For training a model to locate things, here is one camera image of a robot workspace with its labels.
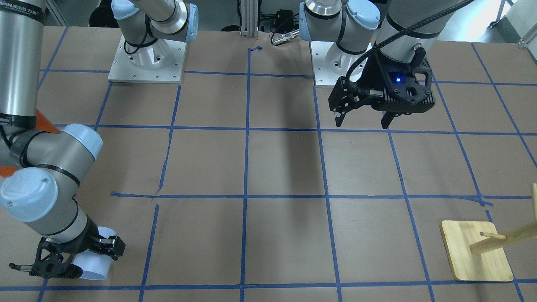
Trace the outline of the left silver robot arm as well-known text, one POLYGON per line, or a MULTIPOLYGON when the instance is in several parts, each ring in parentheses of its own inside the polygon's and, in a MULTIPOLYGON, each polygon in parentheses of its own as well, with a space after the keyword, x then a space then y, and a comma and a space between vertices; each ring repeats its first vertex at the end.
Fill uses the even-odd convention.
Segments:
POLYGON ((307 0, 299 5, 300 37, 330 42, 338 74, 328 106, 341 126, 352 110, 383 112, 381 126, 436 105, 427 54, 453 13, 468 0, 391 0, 384 16, 370 0, 307 0))

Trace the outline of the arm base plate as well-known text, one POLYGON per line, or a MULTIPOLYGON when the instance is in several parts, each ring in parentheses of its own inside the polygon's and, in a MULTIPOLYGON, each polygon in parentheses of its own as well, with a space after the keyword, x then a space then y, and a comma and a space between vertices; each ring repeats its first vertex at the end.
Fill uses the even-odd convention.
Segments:
POLYGON ((132 54, 135 48, 121 37, 107 79, 118 83, 180 84, 187 46, 184 42, 159 39, 132 54))
POLYGON ((360 57, 339 49, 336 42, 310 42, 311 63, 317 88, 333 88, 338 78, 360 57))

